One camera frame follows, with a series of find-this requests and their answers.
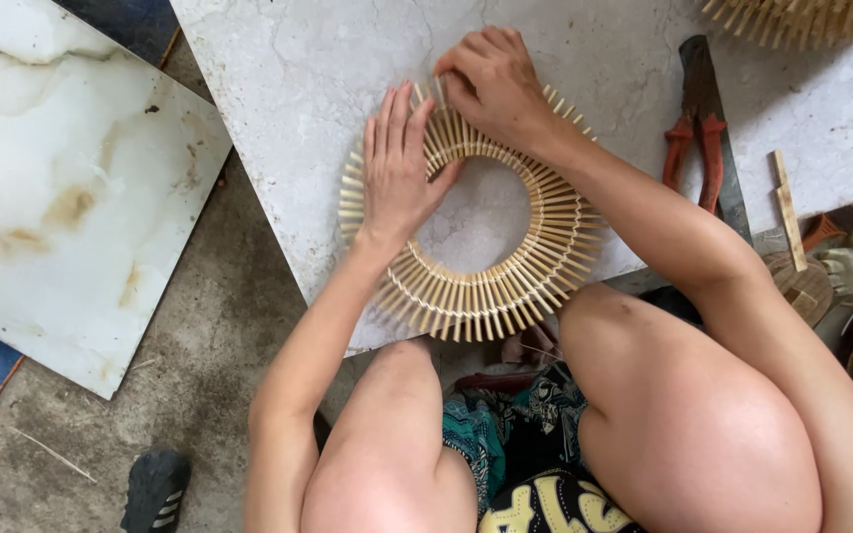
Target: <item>marble slab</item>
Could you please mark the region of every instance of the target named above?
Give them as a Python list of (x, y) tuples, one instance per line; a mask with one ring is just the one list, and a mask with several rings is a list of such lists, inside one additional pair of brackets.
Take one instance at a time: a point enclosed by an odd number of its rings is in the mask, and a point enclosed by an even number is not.
[(0, 0), (0, 340), (109, 399), (230, 147), (99, 31)]
[[(651, 176), (680, 115), (677, 49), (707, 33), (753, 232), (781, 222), (766, 159), (776, 148), (801, 215), (853, 201), (853, 44), (759, 48), (718, 31), (701, 0), (171, 2), (308, 302), (342, 251), (339, 169), (365, 116), (388, 83), (425, 79), (441, 53), (485, 24), (519, 28), (539, 77), (586, 114), (602, 144)], [(528, 200), (498, 187), (502, 179), (467, 176), (422, 231), (425, 246), (473, 266), (510, 252)], [(695, 199), (700, 182), (694, 157), (686, 194)], [(594, 277), (643, 266), (609, 233)], [(348, 355), (412, 334), (369, 308)]]

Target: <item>hand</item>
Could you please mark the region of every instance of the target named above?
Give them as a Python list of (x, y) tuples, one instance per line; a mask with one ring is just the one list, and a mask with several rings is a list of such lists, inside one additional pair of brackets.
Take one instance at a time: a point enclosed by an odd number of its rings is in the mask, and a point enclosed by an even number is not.
[(509, 148), (544, 158), (543, 149), (556, 135), (574, 130), (551, 112), (525, 42), (513, 28), (468, 33), (437, 60), (433, 75), (445, 75), (449, 102), (470, 124)]
[(393, 258), (436, 211), (463, 167), (462, 159), (428, 183), (424, 129), (433, 111), (427, 99), (408, 118), (413, 85), (389, 87), (377, 117), (364, 128), (364, 223), (359, 239)]

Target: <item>woman's left hand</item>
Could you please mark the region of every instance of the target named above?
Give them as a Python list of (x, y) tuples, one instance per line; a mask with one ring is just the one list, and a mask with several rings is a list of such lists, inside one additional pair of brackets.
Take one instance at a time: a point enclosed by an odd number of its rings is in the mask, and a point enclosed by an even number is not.
[(427, 182), (424, 134), (433, 99), (408, 118), (413, 84), (389, 87), (380, 113), (364, 128), (364, 222), (358, 238), (367, 239), (390, 257), (399, 253), (436, 211), (463, 167), (458, 159)]

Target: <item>finger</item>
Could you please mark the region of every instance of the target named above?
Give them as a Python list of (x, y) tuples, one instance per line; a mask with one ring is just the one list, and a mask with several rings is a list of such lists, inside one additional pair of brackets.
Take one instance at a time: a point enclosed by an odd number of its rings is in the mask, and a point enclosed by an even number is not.
[(466, 164), (465, 157), (447, 164), (440, 173), (440, 176), (437, 176), (433, 180), (433, 183), (429, 185), (429, 194), (433, 199), (434, 205), (439, 206), (443, 202), (446, 193), (449, 192), (449, 189), (460, 177), (460, 171), (463, 169), (464, 164)]
[(433, 112), (435, 103), (432, 98), (423, 101), (413, 111), (413, 116), (407, 122), (407, 137), (404, 140), (404, 154), (408, 157), (426, 157), (424, 155), (424, 135), (427, 129), (429, 114)]
[(496, 46), (481, 31), (467, 33), (466, 37), (463, 38), (463, 44), (486, 59), (491, 58), (498, 51)]
[(525, 46), (525, 41), (522, 40), (522, 34), (518, 32), (515, 28), (503, 28), (503, 37), (505, 37), (511, 44), (513, 49), (516, 52), (520, 53), (522, 57), (529, 60), (529, 63), (532, 62), (532, 56), (529, 55), (529, 50)]
[(368, 121), (364, 124), (364, 172), (369, 173), (372, 169), (373, 162), (373, 144), (374, 144), (374, 127), (376, 121), (373, 115), (368, 116)]
[(387, 133), (387, 151), (394, 155), (404, 153), (404, 129), (407, 127), (407, 115), (410, 110), (410, 94), (413, 84), (404, 80), (400, 90), (393, 97), (393, 109), (390, 111), (390, 125)]
[(384, 102), (380, 103), (380, 113), (377, 114), (377, 125), (374, 127), (374, 157), (387, 154), (387, 130), (395, 92), (393, 87), (388, 87), (384, 95)]
[(488, 42), (491, 42), (493, 46), (503, 52), (513, 51), (512, 42), (506, 39), (503, 31), (495, 26), (487, 26), (483, 28), (482, 36), (485, 37)]
[(466, 120), (471, 121), (478, 116), (480, 101), (466, 86), (463, 76), (456, 72), (450, 72), (443, 79), (446, 84), (446, 100), (453, 104), (453, 107), (466, 117)]
[(459, 44), (448, 49), (433, 66), (433, 76), (439, 78), (446, 72), (454, 70), (462, 72), (466, 78), (476, 79), (482, 67), (482, 57), (469, 49), (465, 44)]

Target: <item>pliers handle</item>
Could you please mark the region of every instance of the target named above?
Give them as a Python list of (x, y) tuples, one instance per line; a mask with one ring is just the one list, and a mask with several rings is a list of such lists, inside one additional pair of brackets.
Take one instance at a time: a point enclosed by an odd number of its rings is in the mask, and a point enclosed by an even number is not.
[[(690, 150), (690, 141), (694, 135), (695, 116), (684, 113), (677, 120), (672, 130), (663, 134), (669, 143), (666, 162), (663, 164), (663, 185), (680, 192), (683, 161)], [(699, 193), (699, 206), (706, 212), (716, 214), (719, 189), (722, 187), (722, 146), (719, 136), (726, 129), (726, 122), (717, 118), (716, 113), (710, 113), (700, 123), (701, 146), (704, 175), (703, 190)]]

